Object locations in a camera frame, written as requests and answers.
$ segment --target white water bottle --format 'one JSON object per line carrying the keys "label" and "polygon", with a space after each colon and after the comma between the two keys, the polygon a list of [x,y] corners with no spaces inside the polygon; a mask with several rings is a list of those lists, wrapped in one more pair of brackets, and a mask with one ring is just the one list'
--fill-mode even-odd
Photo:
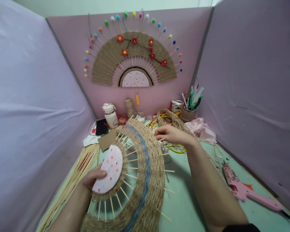
{"label": "white water bottle", "polygon": [[104,103],[102,106],[102,110],[104,112],[107,124],[113,128],[118,127],[118,118],[115,112],[115,106],[112,103]]}

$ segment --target blue woven stripe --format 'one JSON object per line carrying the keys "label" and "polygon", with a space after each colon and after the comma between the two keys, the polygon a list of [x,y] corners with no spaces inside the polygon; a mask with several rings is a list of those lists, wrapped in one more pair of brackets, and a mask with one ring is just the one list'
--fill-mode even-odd
{"label": "blue woven stripe", "polygon": [[149,186],[149,179],[150,179],[150,159],[149,159],[149,152],[148,152],[148,148],[146,146],[145,140],[143,139],[143,137],[141,136],[141,134],[131,125],[126,124],[125,127],[129,128],[133,133],[135,133],[138,138],[141,141],[141,144],[143,146],[144,152],[145,152],[145,162],[146,162],[146,172],[145,172],[145,181],[144,181],[144,191],[140,200],[140,203],[138,204],[136,210],[134,211],[130,222],[128,223],[128,225],[126,226],[126,228],[124,228],[124,232],[131,232],[134,228],[134,225],[136,223],[136,220],[139,218],[144,204],[145,204],[145,200],[146,200],[146,196],[148,193],[148,186]]}

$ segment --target black phone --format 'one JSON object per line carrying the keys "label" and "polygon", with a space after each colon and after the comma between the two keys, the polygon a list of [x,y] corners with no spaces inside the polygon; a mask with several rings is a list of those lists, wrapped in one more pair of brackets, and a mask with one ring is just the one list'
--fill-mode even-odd
{"label": "black phone", "polygon": [[109,128],[105,124],[107,124],[106,119],[97,121],[96,135],[103,135],[109,132]]}

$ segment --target bundle of rattan reeds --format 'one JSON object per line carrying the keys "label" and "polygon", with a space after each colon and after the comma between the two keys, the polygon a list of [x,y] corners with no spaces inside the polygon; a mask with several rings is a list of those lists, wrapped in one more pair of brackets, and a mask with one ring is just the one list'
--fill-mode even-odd
{"label": "bundle of rattan reeds", "polygon": [[62,206],[68,201],[76,185],[88,173],[93,163],[99,157],[99,153],[99,144],[93,144],[83,148],[66,181],[45,213],[37,232],[46,231],[48,226],[54,221]]}

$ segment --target forearm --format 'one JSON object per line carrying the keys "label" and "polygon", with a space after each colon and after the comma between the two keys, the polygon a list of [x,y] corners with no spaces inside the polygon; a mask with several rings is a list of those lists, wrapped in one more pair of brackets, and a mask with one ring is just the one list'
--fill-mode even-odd
{"label": "forearm", "polygon": [[216,232],[222,231],[227,225],[248,224],[241,206],[200,143],[193,139],[185,147],[196,197],[209,230]]}
{"label": "forearm", "polygon": [[90,195],[89,189],[78,184],[48,232],[79,232],[90,203]]}

